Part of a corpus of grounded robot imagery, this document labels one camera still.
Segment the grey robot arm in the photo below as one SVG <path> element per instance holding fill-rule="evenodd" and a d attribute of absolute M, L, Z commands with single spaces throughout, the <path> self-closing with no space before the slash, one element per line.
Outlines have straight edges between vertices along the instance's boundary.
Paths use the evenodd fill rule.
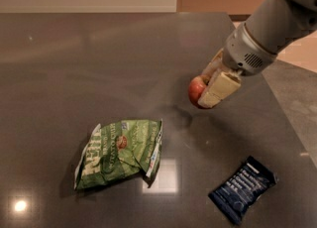
<path fill-rule="evenodd" d="M 264 0 L 227 38 L 202 71 L 197 105 L 210 109 L 236 92 L 242 78 L 262 72 L 296 40 L 316 31 L 317 0 Z"/>

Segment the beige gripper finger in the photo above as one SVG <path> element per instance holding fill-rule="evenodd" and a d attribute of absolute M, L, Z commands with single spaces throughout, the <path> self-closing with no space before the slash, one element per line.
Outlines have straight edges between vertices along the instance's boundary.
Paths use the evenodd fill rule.
<path fill-rule="evenodd" d="M 223 50 L 219 50 L 202 70 L 202 75 L 207 77 L 216 77 L 219 75 L 223 71 L 222 58 Z"/>
<path fill-rule="evenodd" d="M 212 76 L 198 99 L 203 108 L 213 108 L 241 87 L 242 80 L 236 71 L 219 71 Z"/>

